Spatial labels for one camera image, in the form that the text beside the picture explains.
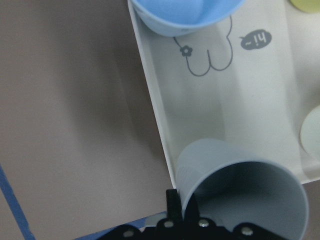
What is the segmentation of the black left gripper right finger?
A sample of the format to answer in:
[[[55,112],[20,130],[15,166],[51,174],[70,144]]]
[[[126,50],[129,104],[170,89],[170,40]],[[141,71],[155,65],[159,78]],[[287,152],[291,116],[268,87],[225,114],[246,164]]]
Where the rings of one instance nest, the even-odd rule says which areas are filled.
[[[200,218],[200,211],[199,211],[197,199],[196,199],[196,196],[192,194],[185,208],[184,221],[196,222],[199,218]]]

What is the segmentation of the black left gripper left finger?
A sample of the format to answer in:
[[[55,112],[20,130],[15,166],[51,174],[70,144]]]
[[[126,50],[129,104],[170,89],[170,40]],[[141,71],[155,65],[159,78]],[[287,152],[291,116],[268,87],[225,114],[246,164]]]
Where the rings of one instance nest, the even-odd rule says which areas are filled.
[[[174,222],[182,222],[182,205],[178,191],[176,189],[167,189],[165,193],[167,218]]]

